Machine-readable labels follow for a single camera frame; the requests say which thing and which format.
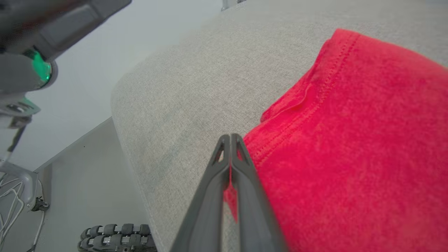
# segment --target beige upholstered surface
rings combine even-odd
[[[117,83],[112,113],[159,251],[169,251],[220,135],[246,134],[336,28],[448,65],[443,0],[247,0]],[[225,216],[225,251],[237,250]]]

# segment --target red fabric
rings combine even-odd
[[[337,30],[244,141],[291,251],[448,251],[443,66]]]

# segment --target black cable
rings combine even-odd
[[[14,136],[13,139],[13,144],[11,144],[11,146],[8,148],[8,152],[14,151],[17,144],[19,143],[20,138],[22,137],[23,131],[25,131],[25,126],[17,130],[16,135]]]

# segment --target seam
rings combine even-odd
[[[281,137],[283,132],[288,132],[289,128],[296,126],[295,128],[299,128],[300,126],[302,126],[305,122],[307,122],[310,118],[312,118],[312,116],[314,115],[314,113],[319,110],[319,108],[321,107],[321,105],[324,103],[324,101],[326,100],[326,98],[328,97],[330,91],[332,90],[332,88],[335,85],[335,78],[337,77],[337,75],[340,73],[340,70],[345,66],[346,64],[346,60],[348,58],[348,56],[350,55],[353,46],[355,45],[355,43],[357,42],[358,38],[360,37],[359,34],[357,34],[357,37],[355,39],[353,39],[353,42],[351,43],[350,47],[348,48],[347,52],[344,53],[345,51],[345,47],[347,46],[347,43],[350,41],[350,37],[347,38],[345,44],[343,45],[343,49],[341,50],[341,53],[338,56],[338,59],[335,61],[335,65],[332,67],[331,72],[328,74],[327,78],[324,81],[324,85],[323,85],[323,95],[322,98],[319,99],[318,101],[315,101],[313,103],[312,106],[310,106],[311,111],[310,113],[306,116],[306,117],[302,117],[304,113],[299,113],[299,115],[295,116],[295,118],[291,121],[291,123],[284,129],[282,130],[278,135],[276,135],[275,137],[271,138],[269,141],[274,141],[276,139],[278,139],[279,137]],[[339,61],[339,59],[341,57],[344,57],[342,59],[341,65],[339,66],[339,68],[336,69],[336,65],[337,62]],[[299,125],[295,125],[295,122],[297,121],[298,118],[303,118],[302,122]],[[261,148],[258,152],[255,153],[254,156],[258,156],[260,155],[260,159],[259,161],[256,161],[257,164],[260,164],[262,162],[264,162],[270,154],[272,154],[272,151],[277,148],[280,144],[282,144],[286,139],[288,139],[290,136],[292,135],[292,132],[289,134],[284,135],[281,140],[274,144],[274,146],[272,146],[271,148],[267,149],[267,151],[264,153],[263,155],[263,150],[268,147],[268,145],[265,145],[263,148]]]

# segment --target white wall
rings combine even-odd
[[[217,15],[221,0],[133,0],[57,60],[56,82],[27,97],[42,111],[33,117],[11,162],[35,170],[111,116],[115,83],[157,49],[177,44]],[[13,130],[0,130],[0,153]]]

